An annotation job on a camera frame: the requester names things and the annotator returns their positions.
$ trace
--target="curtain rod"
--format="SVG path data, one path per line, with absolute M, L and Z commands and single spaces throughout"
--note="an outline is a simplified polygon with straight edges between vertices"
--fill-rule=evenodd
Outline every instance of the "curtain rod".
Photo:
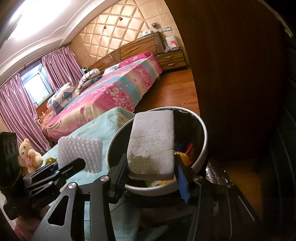
M 11 76 L 9 76 L 9 78 L 7 78 L 6 81 L 3 82 L 3 84 L 0 86 L 0 88 L 2 88 L 2 86 L 4 86 L 6 84 L 7 81 L 9 81 L 15 74 L 17 74 L 18 72 L 22 71 L 24 68 L 28 67 L 30 64 L 34 63 L 36 60 L 40 59 L 42 56 L 52 52 L 52 51 L 55 51 L 57 49 L 60 49 L 62 47 L 65 47 L 65 46 L 68 46 L 70 43 L 67 43 L 67 44 L 64 44 L 62 46 L 59 46 L 59 47 L 56 47 L 50 51 L 47 51 L 46 53 L 42 54 L 42 55 L 39 55 L 38 57 L 36 57 L 35 59 L 31 60 L 30 62 L 26 63 L 24 66 L 20 67 L 16 72 L 14 72 Z

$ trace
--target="wooden headboard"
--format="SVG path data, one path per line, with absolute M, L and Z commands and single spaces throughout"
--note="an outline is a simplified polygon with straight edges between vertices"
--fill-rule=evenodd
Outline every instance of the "wooden headboard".
M 164 45 L 160 33 L 153 33 L 139 38 L 133 42 L 125 44 L 101 58 L 89 67 L 89 70 L 99 69 L 100 72 L 114 64 L 118 64 L 127 58 L 138 55 L 143 52 L 152 52 L 154 54 L 162 53 Z

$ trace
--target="purple curtain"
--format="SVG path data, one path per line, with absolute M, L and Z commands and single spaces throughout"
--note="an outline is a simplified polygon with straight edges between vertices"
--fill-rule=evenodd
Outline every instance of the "purple curtain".
M 8 130 L 17 134 L 18 144 L 28 138 L 35 151 L 44 153 L 49 150 L 49 143 L 36 122 L 36 109 L 19 74 L 0 89 L 0 115 Z
M 82 77 L 81 65 L 68 46 L 44 55 L 41 61 L 54 92 L 66 83 L 78 84 Z

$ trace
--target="ceiling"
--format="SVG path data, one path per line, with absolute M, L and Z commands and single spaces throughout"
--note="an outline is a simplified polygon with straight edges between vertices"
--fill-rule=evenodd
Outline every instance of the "ceiling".
M 27 37 L 12 33 L 0 49 L 0 86 L 29 61 L 69 43 L 90 20 L 117 1 L 69 0 L 64 10 L 38 32 Z

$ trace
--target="wooden floor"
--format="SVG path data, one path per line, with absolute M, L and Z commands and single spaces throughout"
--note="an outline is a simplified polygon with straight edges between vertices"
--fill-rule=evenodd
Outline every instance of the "wooden floor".
M 135 112 L 163 106 L 184 107 L 200 114 L 191 69 L 162 75 L 144 94 Z
M 135 112 L 163 106 L 184 107 L 200 114 L 190 69 L 162 75 L 143 96 Z M 223 161 L 223 168 L 262 219 L 260 180 L 253 172 L 254 163 L 255 160 Z

